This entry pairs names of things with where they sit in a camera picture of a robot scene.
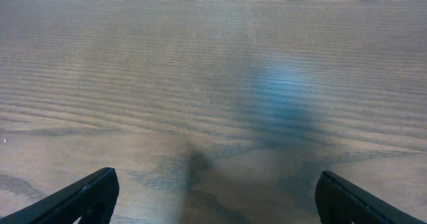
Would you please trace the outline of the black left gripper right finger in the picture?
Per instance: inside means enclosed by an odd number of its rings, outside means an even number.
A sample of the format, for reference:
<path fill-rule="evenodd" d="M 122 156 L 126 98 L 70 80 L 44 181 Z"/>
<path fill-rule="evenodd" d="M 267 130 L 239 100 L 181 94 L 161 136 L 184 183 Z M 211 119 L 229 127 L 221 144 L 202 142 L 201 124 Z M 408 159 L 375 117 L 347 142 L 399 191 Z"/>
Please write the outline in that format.
<path fill-rule="evenodd" d="M 315 202 L 322 224 L 426 224 L 331 171 L 321 173 Z"/>

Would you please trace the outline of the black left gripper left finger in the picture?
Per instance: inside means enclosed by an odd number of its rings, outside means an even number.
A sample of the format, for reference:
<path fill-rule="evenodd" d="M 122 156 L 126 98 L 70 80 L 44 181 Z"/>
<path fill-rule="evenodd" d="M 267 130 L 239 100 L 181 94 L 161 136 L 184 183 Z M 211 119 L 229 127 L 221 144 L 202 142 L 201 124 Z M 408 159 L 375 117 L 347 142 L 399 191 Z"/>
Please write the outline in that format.
<path fill-rule="evenodd" d="M 119 196 L 114 168 L 104 167 L 1 219 L 1 224 L 109 224 Z"/>

